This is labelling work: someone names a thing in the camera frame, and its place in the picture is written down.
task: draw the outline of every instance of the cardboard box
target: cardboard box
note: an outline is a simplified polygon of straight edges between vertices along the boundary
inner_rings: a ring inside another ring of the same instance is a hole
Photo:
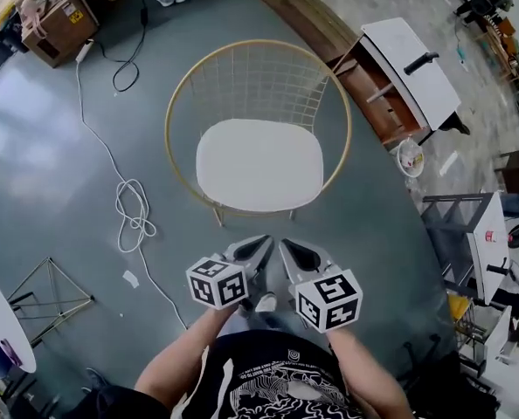
[[[60,0],[40,20],[47,32],[39,38],[34,30],[23,29],[23,43],[51,67],[72,58],[97,30],[80,0]]]

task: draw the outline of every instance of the black cable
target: black cable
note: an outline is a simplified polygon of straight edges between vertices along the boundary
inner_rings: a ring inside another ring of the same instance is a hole
[[[135,85],[135,82],[137,82],[137,80],[139,79],[139,76],[141,75],[139,67],[135,63],[135,58],[137,57],[137,55],[141,51],[141,49],[143,47],[143,43],[145,42],[145,35],[147,34],[147,23],[149,21],[149,11],[147,9],[147,4],[145,3],[145,0],[141,0],[141,2],[142,2],[142,9],[141,9],[141,12],[140,12],[140,22],[141,22],[141,25],[143,27],[143,32],[142,32],[142,35],[141,35],[141,40],[137,44],[133,54],[129,57],[128,60],[109,58],[107,56],[107,54],[106,54],[106,49],[104,48],[104,45],[101,42],[98,42],[96,40],[94,41],[100,47],[100,50],[102,52],[102,57],[104,59],[107,59],[107,60],[109,60],[111,62],[116,62],[118,64],[121,64],[120,68],[118,68],[118,70],[116,70],[116,72],[114,73],[114,76],[112,77],[112,85],[114,86],[115,91],[118,92],[118,93],[123,93],[123,92],[126,92],[127,90],[129,90],[132,86]],[[123,87],[123,88],[119,88],[116,85],[116,78],[129,65],[131,65],[131,66],[133,66],[135,68],[135,77],[133,78],[133,80],[131,81],[131,83],[128,86]]]

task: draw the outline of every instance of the wire chair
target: wire chair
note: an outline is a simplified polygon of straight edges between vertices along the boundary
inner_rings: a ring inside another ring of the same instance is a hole
[[[248,40],[212,52],[183,77],[166,113],[166,150],[180,182],[198,200],[213,208],[219,225],[223,226],[225,212],[239,216],[265,216],[281,213],[281,210],[255,212],[236,209],[208,197],[197,183],[195,174],[191,177],[183,175],[187,174],[183,167],[187,166],[190,145],[186,144],[189,135],[182,134],[180,129],[193,129],[201,139],[208,129],[221,121],[265,120],[300,126],[315,136],[318,108],[328,83],[333,83],[343,101],[344,147],[335,169],[323,182],[321,192],[335,180],[343,167],[352,130],[347,93],[323,61],[296,45],[275,40]],[[183,106],[182,110],[195,110],[196,119],[188,124],[187,112],[184,115],[176,113],[176,110],[182,111],[180,106]],[[185,121],[184,126],[181,127],[178,121]],[[293,218],[294,209],[283,211],[290,211],[289,217]]]

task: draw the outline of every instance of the floor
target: floor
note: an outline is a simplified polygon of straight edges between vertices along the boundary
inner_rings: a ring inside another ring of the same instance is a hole
[[[110,57],[127,57],[139,41],[139,5],[139,0],[121,0],[105,20],[100,40]],[[302,41],[260,0],[191,0],[166,9],[152,2],[149,11],[149,32],[136,61],[141,77],[133,88],[114,92],[117,66],[96,49],[82,64],[81,80],[86,122],[110,146],[121,172],[145,188],[158,233],[143,244],[143,252],[183,319],[191,323],[204,310],[186,292],[186,268],[231,242],[267,233],[318,244],[353,270],[364,301],[352,329],[394,374],[409,367],[402,348],[407,340],[423,354],[431,344],[428,336],[439,333],[442,349],[448,350],[453,329],[426,230],[393,161],[352,101],[354,134],[343,171],[293,222],[285,216],[228,217],[221,229],[172,172],[164,150],[164,114],[190,67],[237,40]],[[335,90],[327,91],[318,120],[336,117],[337,97]],[[0,71],[0,286],[11,292],[34,265],[52,256],[96,298],[35,350],[38,387],[47,393],[39,402],[60,394],[62,409],[82,396],[83,367],[132,386],[146,363],[182,332],[171,306],[145,278],[138,254],[117,249],[118,178],[80,124],[78,104],[73,64],[53,70],[31,54],[19,54]],[[335,160],[335,148],[327,146],[343,139],[342,129],[330,122],[316,125],[323,126],[324,161]],[[183,135],[183,127],[177,133]],[[191,150],[184,153],[193,160]],[[126,200],[129,210],[132,202]],[[136,289],[122,278],[125,270],[137,276]],[[270,288],[285,292],[277,255],[267,271]],[[42,278],[33,284],[38,297],[47,299],[49,285]],[[283,311],[297,333],[324,344],[284,304]]]
[[[478,28],[473,26],[468,30],[460,21],[456,23],[453,11],[461,0],[322,1],[355,32],[360,32],[363,24],[404,18],[426,46],[439,53],[438,62],[460,96],[458,114],[472,134],[438,132],[425,143],[426,165],[422,176],[405,182],[419,210],[425,195],[498,189],[494,158],[499,153],[519,149],[519,116],[508,83],[499,79],[494,63],[473,41]],[[467,69],[460,64],[456,34]],[[440,175],[454,152],[458,153],[458,159]]]

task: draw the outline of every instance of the white table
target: white table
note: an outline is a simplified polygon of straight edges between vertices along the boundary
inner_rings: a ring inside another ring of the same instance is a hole
[[[3,342],[9,343],[22,364],[18,365],[27,373],[36,371],[36,359],[32,352],[31,343],[24,333],[12,307],[0,290],[0,347],[9,355]]]
[[[361,29],[359,43],[391,81],[384,90],[395,87],[418,124],[437,130],[461,101],[436,59],[411,75],[405,74],[404,68],[429,52],[428,48],[400,17],[365,24]]]
[[[504,223],[504,213],[499,193],[428,196],[423,198],[423,202],[453,203],[448,212],[443,216],[443,221],[426,221],[426,228],[429,230],[463,231],[469,243],[477,292],[474,293],[471,289],[455,284],[452,281],[445,281],[446,286],[471,298],[474,298],[476,295],[485,304],[490,304],[502,280],[506,277],[510,264],[508,234],[506,232],[506,224]],[[471,220],[467,224],[448,221],[462,202],[479,203]],[[497,242],[487,241],[487,231],[493,231],[499,237],[496,239]],[[506,269],[505,273],[491,271],[489,267],[490,265],[502,267],[503,264]]]

